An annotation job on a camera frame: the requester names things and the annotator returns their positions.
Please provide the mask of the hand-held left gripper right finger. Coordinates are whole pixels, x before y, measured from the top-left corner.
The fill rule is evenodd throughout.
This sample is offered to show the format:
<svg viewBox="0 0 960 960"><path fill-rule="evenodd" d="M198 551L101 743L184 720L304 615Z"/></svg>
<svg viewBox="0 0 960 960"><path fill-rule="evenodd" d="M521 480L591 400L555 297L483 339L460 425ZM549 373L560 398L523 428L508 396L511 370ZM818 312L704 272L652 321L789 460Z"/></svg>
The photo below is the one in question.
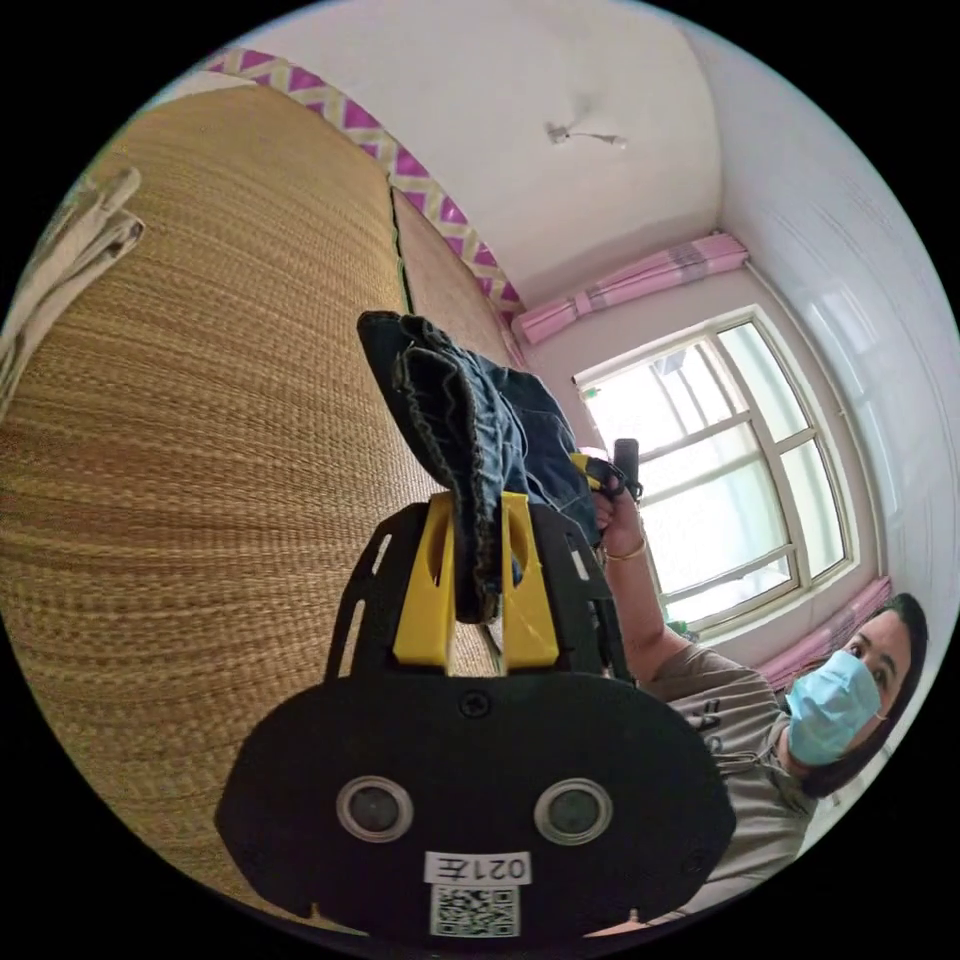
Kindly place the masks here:
<svg viewBox="0 0 960 960"><path fill-rule="evenodd" d="M550 669L559 647L528 498L503 493L500 513L504 668Z"/></svg>

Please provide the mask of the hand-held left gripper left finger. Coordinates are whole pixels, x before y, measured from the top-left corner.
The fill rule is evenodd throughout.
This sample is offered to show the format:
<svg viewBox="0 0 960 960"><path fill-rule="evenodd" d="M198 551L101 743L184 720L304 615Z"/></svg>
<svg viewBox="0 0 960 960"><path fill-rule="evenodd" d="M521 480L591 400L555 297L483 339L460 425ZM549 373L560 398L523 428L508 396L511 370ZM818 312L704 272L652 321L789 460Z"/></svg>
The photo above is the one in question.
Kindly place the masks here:
<svg viewBox="0 0 960 960"><path fill-rule="evenodd" d="M455 633L454 502L450 492L433 495L393 643L401 666L446 666Z"/></svg>

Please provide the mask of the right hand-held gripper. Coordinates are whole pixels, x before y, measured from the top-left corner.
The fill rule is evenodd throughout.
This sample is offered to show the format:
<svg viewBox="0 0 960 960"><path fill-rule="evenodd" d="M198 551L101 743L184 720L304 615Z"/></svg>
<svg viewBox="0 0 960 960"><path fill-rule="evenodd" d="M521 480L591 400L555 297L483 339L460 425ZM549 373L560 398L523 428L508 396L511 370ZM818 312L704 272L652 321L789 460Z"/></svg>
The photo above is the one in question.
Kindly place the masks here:
<svg viewBox="0 0 960 960"><path fill-rule="evenodd" d="M590 489L609 500L621 495L627 495L632 501L639 501L642 497L637 471L628 469L627 464L598 459L585 452L571 453L570 460Z"/></svg>

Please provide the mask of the person's right hand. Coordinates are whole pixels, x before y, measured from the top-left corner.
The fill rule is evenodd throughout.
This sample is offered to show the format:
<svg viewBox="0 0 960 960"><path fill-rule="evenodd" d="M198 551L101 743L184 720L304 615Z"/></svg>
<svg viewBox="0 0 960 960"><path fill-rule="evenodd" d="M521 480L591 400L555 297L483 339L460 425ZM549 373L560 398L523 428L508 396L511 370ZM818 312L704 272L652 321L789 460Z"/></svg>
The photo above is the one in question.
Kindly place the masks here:
<svg viewBox="0 0 960 960"><path fill-rule="evenodd" d="M610 560L628 560L646 551L647 541L638 508L628 493L593 494L595 517L603 550Z"/></svg>

